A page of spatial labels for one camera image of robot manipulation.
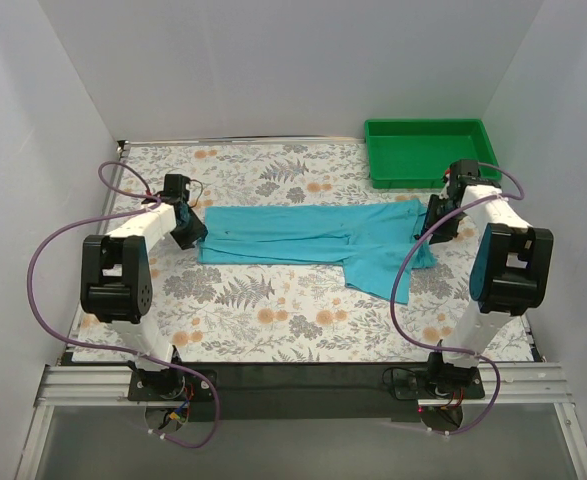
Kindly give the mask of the turquoise t shirt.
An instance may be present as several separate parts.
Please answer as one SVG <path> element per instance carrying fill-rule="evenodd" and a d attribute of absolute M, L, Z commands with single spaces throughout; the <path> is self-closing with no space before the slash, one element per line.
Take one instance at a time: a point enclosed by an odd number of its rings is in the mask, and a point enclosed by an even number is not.
<path fill-rule="evenodd" d="M 428 246 L 406 256 L 424 224 L 426 208 L 404 202 L 346 206 L 211 207 L 202 264 L 337 265 L 349 288 L 388 300 L 402 263 L 395 301 L 406 304 L 411 272 L 434 267 Z"/>

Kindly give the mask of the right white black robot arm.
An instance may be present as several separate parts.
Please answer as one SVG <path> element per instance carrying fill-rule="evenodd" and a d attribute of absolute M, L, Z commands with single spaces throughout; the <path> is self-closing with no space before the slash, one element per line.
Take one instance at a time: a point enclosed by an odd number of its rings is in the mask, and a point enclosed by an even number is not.
<path fill-rule="evenodd" d="M 481 175 L 481 166 L 472 159 L 450 165 L 443 190 L 429 199 L 420 233 L 431 244 L 448 242 L 467 216 L 481 234 L 469 275 L 469 305 L 427 360 L 426 387 L 442 398 L 479 381 L 478 356 L 513 318 L 539 307 L 546 293 L 552 232 L 524 221 L 499 183 Z"/>

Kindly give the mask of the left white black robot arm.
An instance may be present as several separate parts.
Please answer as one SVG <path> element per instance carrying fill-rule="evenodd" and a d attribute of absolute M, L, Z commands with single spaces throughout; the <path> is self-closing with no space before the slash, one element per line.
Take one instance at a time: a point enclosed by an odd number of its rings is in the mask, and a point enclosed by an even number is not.
<path fill-rule="evenodd" d="M 105 235 L 87 237 L 82 246 L 82 309 L 109 326 L 124 347 L 135 352 L 129 367 L 143 387 L 166 400 L 184 392 L 186 377 L 171 365 L 148 359 L 180 362 L 177 350 L 157 323 L 144 318 L 153 300 L 149 252 L 165 236 L 187 250 L 207 235 L 204 223 L 189 205 L 191 183 L 185 175 L 167 174 L 157 207 L 133 216 Z"/>

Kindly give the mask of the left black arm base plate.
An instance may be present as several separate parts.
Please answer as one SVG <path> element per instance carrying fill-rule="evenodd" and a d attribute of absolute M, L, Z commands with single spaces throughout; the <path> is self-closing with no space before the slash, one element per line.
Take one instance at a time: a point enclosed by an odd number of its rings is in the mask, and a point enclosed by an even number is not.
<path fill-rule="evenodd" d="M 130 401 L 209 402 L 213 400 L 210 385 L 197 376 L 181 370 L 162 369 L 132 372 L 127 399 Z"/>

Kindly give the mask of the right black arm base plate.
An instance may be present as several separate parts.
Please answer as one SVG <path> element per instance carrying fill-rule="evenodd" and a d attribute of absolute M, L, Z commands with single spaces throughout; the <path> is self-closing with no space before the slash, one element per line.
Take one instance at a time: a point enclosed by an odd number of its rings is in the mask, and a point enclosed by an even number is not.
<path fill-rule="evenodd" d="M 397 400 L 478 400 L 485 397 L 480 373 L 471 370 L 470 379 L 443 380 L 431 377 L 425 370 L 388 367 L 381 377 L 382 385 Z"/>

